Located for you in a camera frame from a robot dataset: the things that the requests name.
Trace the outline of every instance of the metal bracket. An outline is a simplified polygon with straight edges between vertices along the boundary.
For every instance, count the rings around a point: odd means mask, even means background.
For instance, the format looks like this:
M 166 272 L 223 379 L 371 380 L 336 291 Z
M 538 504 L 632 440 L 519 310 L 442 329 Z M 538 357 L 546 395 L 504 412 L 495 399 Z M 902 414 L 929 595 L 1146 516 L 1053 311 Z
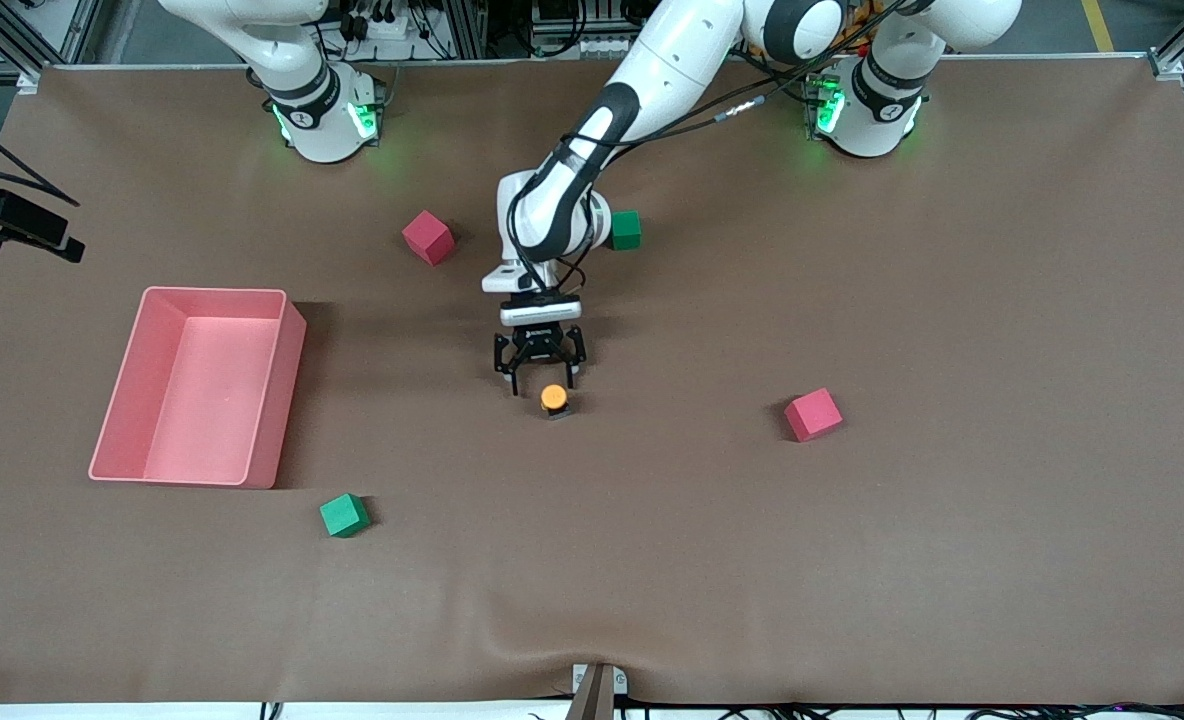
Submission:
M 19 95 L 36 95 L 36 78 L 28 73 L 20 73 L 19 79 L 15 81 L 15 88 L 19 90 Z
M 1172 65 L 1165 65 L 1160 56 L 1156 54 L 1156 47 L 1148 50 L 1148 65 L 1153 69 L 1157 79 L 1180 79 L 1183 77 L 1183 60 L 1175 60 Z
M 628 694 L 628 674 L 618 667 L 574 666 L 574 700 L 565 720 L 614 720 L 614 694 Z
M 628 674 L 618 669 L 618 667 L 606 667 L 614 674 L 614 694 L 625 696 L 625 694 L 628 694 Z M 574 666 L 574 682 L 570 686 L 574 693 L 579 692 L 579 684 L 583 684 L 583 676 L 587 675 L 587 666 Z

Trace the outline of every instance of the cable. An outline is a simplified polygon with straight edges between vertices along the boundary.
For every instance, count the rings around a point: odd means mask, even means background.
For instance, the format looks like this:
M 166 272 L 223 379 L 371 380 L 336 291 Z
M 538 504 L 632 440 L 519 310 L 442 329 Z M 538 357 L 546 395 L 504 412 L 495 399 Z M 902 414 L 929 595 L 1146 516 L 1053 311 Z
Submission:
M 30 188 L 33 188 L 33 189 L 39 189 L 40 192 L 44 192 L 45 195 L 58 197 L 58 195 L 54 195 L 54 192 L 50 187 L 44 186 L 44 184 L 39 184 L 37 181 L 31 181 L 31 179 L 27 179 L 25 176 L 15 176 L 15 174 L 2 173 L 0 171 L 0 179 L 2 179 L 6 182 L 20 184 L 24 187 L 30 187 Z
M 259 720 L 277 720 L 284 709 L 284 702 L 259 702 Z
M 592 206 L 591 206 L 592 205 L 592 188 L 591 187 L 588 187 L 587 195 L 585 195 L 583 198 L 583 201 L 579 202 L 579 205 L 583 205 L 583 223 L 586 224 L 587 227 L 588 227 L 588 231 L 591 231 L 591 229 L 592 229 Z M 566 268 L 568 268 L 568 270 L 566 270 L 566 272 L 565 272 L 565 277 L 561 278 L 561 282 L 556 283 L 556 291 L 558 292 L 565 292 L 565 295 L 573 295 L 573 292 L 578 292 L 578 291 L 583 290 L 584 287 L 587 285 L 587 283 L 588 283 L 588 275 L 583 271 L 583 268 L 580 268 L 580 265 L 583 265 L 583 259 L 587 258 L 588 251 L 592 250 L 592 245 L 593 245 L 593 242 L 592 242 L 591 237 L 584 238 L 583 251 L 579 252 L 578 258 L 574 258 L 574 263 L 573 264 L 566 263 L 565 258 L 556 258 L 556 263 L 560 263 L 561 265 L 565 265 Z M 574 290 L 566 290 L 566 291 L 561 290 L 561 288 L 565 287 L 565 283 L 568 283 L 570 282 L 570 277 L 572 277 L 572 275 L 574 275 L 574 274 L 579 275 L 579 284 L 578 284 L 578 287 L 575 287 Z
M 395 85 L 401 82 L 401 69 L 404 65 L 395 65 L 395 73 L 392 76 L 392 85 L 387 86 L 387 94 L 382 97 L 382 109 L 387 109 L 387 105 L 392 104 L 392 99 L 395 99 Z
M 427 6 L 423 5 L 423 0 L 410 0 L 410 19 L 414 20 L 414 25 L 419 28 L 419 37 L 427 43 L 427 46 L 432 49 L 433 53 L 437 53 L 438 58 L 443 60 L 452 60 L 453 56 L 450 54 L 450 50 L 445 45 L 440 44 L 440 37 L 436 33 L 436 26 L 433 26 L 432 20 L 427 19 Z M 419 14 L 423 17 L 423 24 L 419 24 L 419 19 L 414 18 L 414 8 L 419 9 Z
M 982 720 L 983 716 L 998 716 L 1002 720 L 1030 720 L 1036 716 L 1040 720 L 1081 720 L 1082 716 L 1099 714 L 1099 712 L 1147 712 L 1151 715 L 1176 716 L 1184 720 L 1184 711 L 1177 707 L 1162 707 L 1146 705 L 1143 702 L 1117 702 L 1113 705 L 1101 705 L 1096 707 L 1079 706 L 1076 711 L 1068 711 L 1063 707 L 1037 706 L 1035 708 L 1014 708 L 1012 711 L 997 711 L 996 708 L 984 708 L 973 711 L 966 720 Z
M 748 53 L 747 50 L 734 47 L 731 50 L 731 54 L 734 54 L 735 58 L 742 58 L 747 64 L 752 65 L 752 68 L 761 70 L 762 73 L 766 73 L 766 76 L 774 79 L 776 83 L 779 83 L 780 86 L 789 84 L 789 73 L 783 72 L 783 70 L 771 68 L 765 59 L 757 58 L 755 54 Z M 796 99 L 797 102 L 800 102 L 803 105 L 807 104 L 807 101 L 804 99 L 804 97 L 792 90 L 784 88 L 783 94 L 792 97 L 792 99 Z
M 516 15 L 516 1 L 513 0 L 513 14 Z M 533 58 L 552 58 L 552 56 L 566 53 L 566 51 L 573 50 L 575 45 L 583 40 L 584 33 L 587 32 L 588 26 L 588 8 L 586 0 L 570 0 L 570 37 L 565 38 L 564 44 L 556 50 L 542 50 L 540 47 L 534 47 L 527 37 L 522 36 L 522 28 L 525 22 L 514 22 L 513 36 L 516 37 L 520 46 L 527 54 L 533 56 Z M 534 28 L 534 20 L 529 20 L 529 27 Z
M 19 167 L 19 169 L 21 169 L 25 173 L 28 173 L 28 175 L 32 176 L 36 180 L 37 184 L 39 184 L 40 186 L 43 186 L 44 191 L 47 192 L 50 195 L 58 197 L 58 199 L 63 200 L 64 202 L 67 202 L 67 205 L 71 205 L 72 208 L 79 208 L 81 207 L 81 202 L 77 202 L 76 200 L 72 200 L 72 197 L 67 195 L 66 192 L 63 192 L 60 188 L 58 188 L 58 186 L 56 186 L 56 184 L 50 182 L 47 179 L 45 179 L 44 176 L 41 176 L 40 173 L 36 172 L 34 169 L 31 169 L 28 167 L 28 165 L 25 163 L 19 158 L 17 158 L 17 155 L 13 154 L 13 152 L 6 150 L 6 147 L 4 147 L 1 143 L 0 143 L 0 152 L 12 163 L 17 165 L 17 167 Z
M 345 58 L 345 56 L 346 56 L 346 53 L 348 53 L 348 51 L 346 51 L 346 49 L 345 50 L 340 50 L 339 47 L 335 47 L 335 46 L 333 46 L 330 44 L 327 44 L 326 36 L 323 36 L 323 33 L 321 32 L 321 22 L 320 21 L 313 22 L 313 27 L 317 28 L 317 41 L 321 41 L 321 54 L 326 56 L 327 60 L 330 59 L 330 53 L 334 53 L 340 60 L 342 58 Z
M 766 73 L 768 73 L 768 77 L 766 77 L 765 79 L 748 83 L 748 85 L 746 86 L 735 88 L 735 90 L 726 92 L 726 95 L 721 95 L 716 99 L 708 101 L 700 108 L 693 109 L 689 112 L 682 115 L 682 117 L 674 120 L 671 123 L 668 123 L 664 127 L 661 127 L 659 129 L 657 129 L 657 131 L 650 133 L 650 135 L 646 135 L 644 137 L 633 141 L 606 141 L 596 137 L 588 137 L 586 135 L 580 135 L 580 133 L 577 131 L 571 131 L 561 136 L 560 142 L 568 143 L 572 140 L 583 140 L 596 143 L 600 147 L 611 147 L 611 149 L 620 147 L 622 149 L 624 149 L 623 152 L 619 152 L 618 155 L 613 155 L 610 160 L 606 161 L 605 167 L 601 168 L 603 171 L 605 171 L 606 168 L 610 167 L 610 165 L 614 163 L 614 161 L 618 161 L 624 155 L 628 155 L 629 152 L 636 150 L 637 147 L 642 147 L 648 142 L 656 142 L 669 137 L 677 137 L 686 135 L 686 133 L 689 131 L 696 131 L 697 129 L 712 127 L 716 123 L 723 122 L 726 118 L 732 118 L 734 117 L 734 115 L 738 115 L 742 111 L 764 104 L 764 102 L 766 99 L 770 99 L 770 97 L 774 96 L 776 92 L 784 92 L 787 94 L 789 96 L 792 96 L 793 99 L 804 102 L 803 97 L 792 95 L 792 91 L 790 91 L 789 88 L 790 83 L 799 81 L 800 78 L 806 76 L 806 73 L 811 73 L 813 72 L 813 70 L 819 69 L 822 68 L 822 65 L 829 63 L 836 54 L 843 53 L 844 50 L 849 50 L 849 47 L 851 47 L 854 43 L 858 40 L 858 38 L 866 37 L 868 32 L 871 32 L 871 28 L 875 28 L 877 24 L 881 22 L 881 20 L 888 18 L 889 14 L 894 13 L 895 9 L 897 9 L 900 5 L 906 4 L 906 1 L 907 0 L 897 0 L 894 4 L 890 4 L 888 8 L 881 9 L 880 13 L 868 19 L 867 22 L 863 22 L 863 26 L 861 28 L 857 28 L 856 32 L 852 32 L 850 36 L 842 38 L 842 40 L 835 41 L 834 45 L 829 46 L 829 50 L 817 56 L 817 58 L 807 63 L 803 63 L 802 65 L 797 65 L 797 68 L 794 68 L 794 71 L 792 73 L 780 72 L 780 70 L 776 70 L 771 68 L 770 64 L 766 64 L 765 68 L 760 68 L 764 69 Z M 706 112 L 712 108 L 715 108 L 716 105 L 723 104 L 723 102 L 726 101 L 734 99 L 734 97 L 757 90 L 760 86 L 771 85 L 771 83 L 774 83 L 776 86 L 771 88 L 771 90 L 765 95 L 757 96 L 754 99 L 746 101 L 740 105 L 725 110 L 723 112 L 715 115 L 715 117 L 701 120 L 701 122 L 694 123 L 688 127 L 681 127 L 684 122 L 688 122 L 688 120 L 696 118 L 702 112 Z M 534 278 L 534 282 L 538 283 L 538 285 L 541 288 L 542 291 L 547 291 L 549 290 L 549 288 L 547 287 L 546 283 L 542 282 L 540 275 L 534 272 L 533 263 L 532 261 L 529 261 L 528 256 L 525 255 L 525 247 L 520 245 L 519 233 L 516 233 L 516 208 L 519 207 L 520 201 L 522 201 L 525 197 L 529 195 L 529 193 L 532 193 L 534 191 L 534 187 L 536 186 L 538 184 L 534 182 L 534 176 L 530 176 L 528 181 L 525 182 L 525 186 L 520 188 L 520 192 L 516 193 L 516 195 L 509 202 L 508 217 L 506 218 L 506 229 L 508 229 L 509 242 L 511 243 L 513 249 L 516 251 L 517 258 L 522 261 L 525 270 L 527 270 L 527 272 L 530 274 L 530 276 Z M 591 186 L 588 186 L 588 192 L 591 192 Z M 566 270 L 565 277 L 561 278 L 561 282 L 556 283 L 558 290 L 560 290 L 560 287 L 564 287 L 565 282 L 570 281 L 570 277 L 572 277 L 573 274 L 579 274 L 580 278 L 583 278 L 583 282 L 587 282 L 587 275 L 584 274 L 583 270 L 579 269 L 578 266 L 580 261 L 583 261 L 584 255 L 580 255 L 579 259 L 575 261 L 574 264 L 565 263 L 565 261 L 559 259 L 559 263 L 568 268 L 568 270 Z M 1057 720 L 1075 720 L 1075 719 L 1057 719 Z

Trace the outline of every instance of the cable connector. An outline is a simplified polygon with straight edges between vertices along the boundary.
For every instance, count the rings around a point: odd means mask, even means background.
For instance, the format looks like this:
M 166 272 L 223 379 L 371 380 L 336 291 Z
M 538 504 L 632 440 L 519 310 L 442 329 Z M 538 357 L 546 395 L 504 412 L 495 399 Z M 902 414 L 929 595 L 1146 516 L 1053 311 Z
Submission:
M 753 97 L 753 99 L 748 99 L 747 102 L 744 102 L 744 104 L 741 104 L 741 105 L 734 105 L 729 110 L 726 110 L 726 111 L 721 112 L 720 115 L 716 115 L 716 117 L 714 120 L 718 123 L 723 123 L 726 120 L 733 118 L 734 115 L 738 115 L 740 112 L 746 112 L 746 111 L 751 110 L 752 108 L 757 108 L 757 105 L 764 105 L 764 104 L 765 104 L 765 95 L 758 95 L 757 97 Z

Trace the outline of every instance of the pink bin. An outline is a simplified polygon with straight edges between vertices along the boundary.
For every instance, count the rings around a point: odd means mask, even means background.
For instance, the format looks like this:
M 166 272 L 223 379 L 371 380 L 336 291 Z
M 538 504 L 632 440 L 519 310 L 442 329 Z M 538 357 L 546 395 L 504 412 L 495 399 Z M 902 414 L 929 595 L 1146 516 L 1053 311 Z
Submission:
M 149 287 L 90 478 L 272 487 L 307 327 L 281 290 Z

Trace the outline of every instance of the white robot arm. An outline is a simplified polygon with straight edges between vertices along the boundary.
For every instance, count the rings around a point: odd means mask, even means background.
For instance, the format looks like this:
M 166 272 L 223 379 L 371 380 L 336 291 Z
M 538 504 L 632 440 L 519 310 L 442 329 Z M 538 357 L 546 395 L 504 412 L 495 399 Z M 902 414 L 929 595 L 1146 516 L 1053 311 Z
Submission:
M 610 208 L 592 182 L 628 143 L 696 104 L 740 31 L 772 58 L 799 64 L 824 53 L 841 22 L 836 0 L 662 1 L 572 135 L 536 171 L 498 184 L 502 264 L 483 278 L 482 290 L 554 288 L 556 259 L 609 238 Z M 509 327 L 577 319 L 580 310 L 577 301 L 510 306 L 502 313 Z
M 239 54 L 272 96 L 281 133 L 314 163 L 336 163 L 378 137 L 374 79 L 327 63 L 303 22 L 326 0 L 161 0 L 167 12 Z
M 912 131 L 944 47 L 977 50 L 1012 26 L 1022 0 L 903 0 L 866 58 L 836 64 L 844 108 L 821 135 L 860 158 L 884 155 Z

